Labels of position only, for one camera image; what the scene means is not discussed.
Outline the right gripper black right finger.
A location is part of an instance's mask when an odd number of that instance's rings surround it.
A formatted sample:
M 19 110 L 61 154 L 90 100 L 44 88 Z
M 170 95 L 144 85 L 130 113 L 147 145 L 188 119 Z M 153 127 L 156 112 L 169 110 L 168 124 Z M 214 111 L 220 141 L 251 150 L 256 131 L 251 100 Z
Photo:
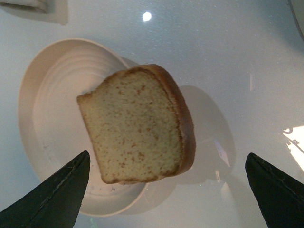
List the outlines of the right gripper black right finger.
M 269 228 L 304 226 L 304 185 L 266 160 L 250 153 L 245 170 Z

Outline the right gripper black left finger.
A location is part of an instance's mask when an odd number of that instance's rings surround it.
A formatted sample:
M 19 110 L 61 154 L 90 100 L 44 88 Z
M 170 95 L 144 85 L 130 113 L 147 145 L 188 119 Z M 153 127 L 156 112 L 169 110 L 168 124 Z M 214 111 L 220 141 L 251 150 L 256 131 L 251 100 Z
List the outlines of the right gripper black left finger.
M 72 228 L 86 192 L 90 155 L 81 152 L 0 213 L 2 228 Z

